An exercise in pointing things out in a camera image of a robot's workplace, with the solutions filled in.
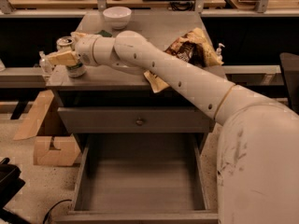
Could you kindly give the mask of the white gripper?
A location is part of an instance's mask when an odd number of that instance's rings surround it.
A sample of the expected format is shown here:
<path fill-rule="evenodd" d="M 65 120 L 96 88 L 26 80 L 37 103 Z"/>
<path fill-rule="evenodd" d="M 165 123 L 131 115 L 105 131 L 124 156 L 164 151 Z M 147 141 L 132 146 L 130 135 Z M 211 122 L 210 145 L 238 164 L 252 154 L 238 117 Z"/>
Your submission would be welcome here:
<path fill-rule="evenodd" d="M 73 50 L 59 50 L 46 56 L 53 65 L 74 66 L 78 59 L 85 65 L 98 66 L 98 42 L 100 35 L 87 35 L 86 33 L 72 32 L 71 36 L 79 39 Z"/>

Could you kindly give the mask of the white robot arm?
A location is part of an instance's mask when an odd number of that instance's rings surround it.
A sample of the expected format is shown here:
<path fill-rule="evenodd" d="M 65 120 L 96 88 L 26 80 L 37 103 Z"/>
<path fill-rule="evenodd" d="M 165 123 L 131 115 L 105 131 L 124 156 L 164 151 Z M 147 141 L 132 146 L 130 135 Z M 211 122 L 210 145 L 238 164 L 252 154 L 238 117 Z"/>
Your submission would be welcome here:
<path fill-rule="evenodd" d="M 63 224 L 299 224 L 299 118 L 155 48 L 87 35 L 84 76 L 49 87 L 80 141 Z"/>

